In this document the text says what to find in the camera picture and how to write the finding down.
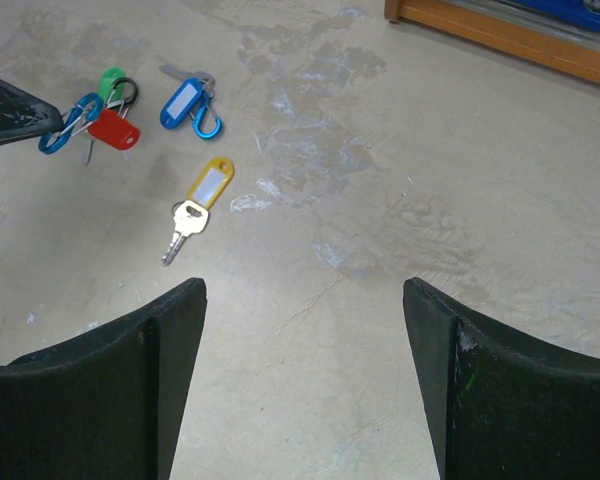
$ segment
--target key tag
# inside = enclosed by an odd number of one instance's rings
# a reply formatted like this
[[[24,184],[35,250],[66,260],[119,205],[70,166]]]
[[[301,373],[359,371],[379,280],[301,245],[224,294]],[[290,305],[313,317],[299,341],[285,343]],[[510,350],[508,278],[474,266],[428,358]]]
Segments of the key tag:
[[[103,110],[87,131],[116,150],[129,150],[140,140],[140,130],[110,109]]]
[[[178,127],[182,120],[200,100],[204,86],[196,78],[190,78],[180,85],[160,112],[160,124],[167,130]]]
[[[233,178],[235,167],[226,157],[209,160],[200,176],[187,192],[187,200],[192,200],[205,210],[210,210],[220,194]]]
[[[100,77],[100,86],[98,87],[98,95],[105,102],[107,100],[111,102],[115,102],[120,100],[122,96],[122,89],[118,89],[113,93],[111,97],[109,97],[109,92],[111,91],[111,84],[118,78],[122,78],[126,76],[124,70],[118,67],[111,67],[108,70],[105,70],[102,76]]]

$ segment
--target green key tag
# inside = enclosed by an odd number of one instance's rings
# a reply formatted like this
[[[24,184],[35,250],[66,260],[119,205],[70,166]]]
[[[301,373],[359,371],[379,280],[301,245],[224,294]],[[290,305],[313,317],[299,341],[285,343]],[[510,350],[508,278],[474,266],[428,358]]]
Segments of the green key tag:
[[[111,93],[111,84],[113,83],[113,81],[117,78],[124,76],[124,70],[118,67],[111,67],[110,69],[105,70],[102,76],[100,77],[100,86],[98,87],[98,95],[100,95],[100,98],[102,98],[102,100],[104,100],[105,102],[107,100],[111,102],[120,100],[120,97],[122,96],[122,90],[124,90],[123,88],[116,89],[111,98],[109,98],[109,93]]]

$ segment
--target key label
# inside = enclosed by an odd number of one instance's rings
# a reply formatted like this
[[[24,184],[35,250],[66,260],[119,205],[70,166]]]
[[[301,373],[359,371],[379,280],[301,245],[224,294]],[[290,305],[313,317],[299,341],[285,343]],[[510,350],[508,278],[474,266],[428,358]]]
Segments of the key label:
[[[187,199],[193,200],[206,210],[210,210],[233,178],[234,173],[235,167],[231,160],[226,157],[212,158],[191,185],[187,193]]]
[[[197,94],[198,90],[196,90],[196,87],[191,84],[185,85],[178,96],[167,107],[167,113],[173,118],[177,118],[184,112],[184,109],[187,108],[187,105],[189,105]]]

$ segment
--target red key tag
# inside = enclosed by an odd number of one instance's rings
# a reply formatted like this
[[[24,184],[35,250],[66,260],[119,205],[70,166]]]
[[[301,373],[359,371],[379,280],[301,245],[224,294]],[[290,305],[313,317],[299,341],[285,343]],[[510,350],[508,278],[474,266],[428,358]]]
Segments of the red key tag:
[[[92,137],[116,150],[129,150],[140,139],[140,130],[109,109],[103,110],[87,131]]]

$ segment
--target yellow key tag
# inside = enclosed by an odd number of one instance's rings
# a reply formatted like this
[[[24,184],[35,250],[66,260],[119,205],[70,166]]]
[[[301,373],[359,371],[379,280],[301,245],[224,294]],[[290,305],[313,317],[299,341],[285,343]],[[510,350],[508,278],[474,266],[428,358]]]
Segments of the yellow key tag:
[[[229,185],[235,169],[233,162],[226,157],[215,157],[209,160],[200,176],[193,182],[187,192],[187,200],[191,200],[206,210],[210,210],[220,194]]]

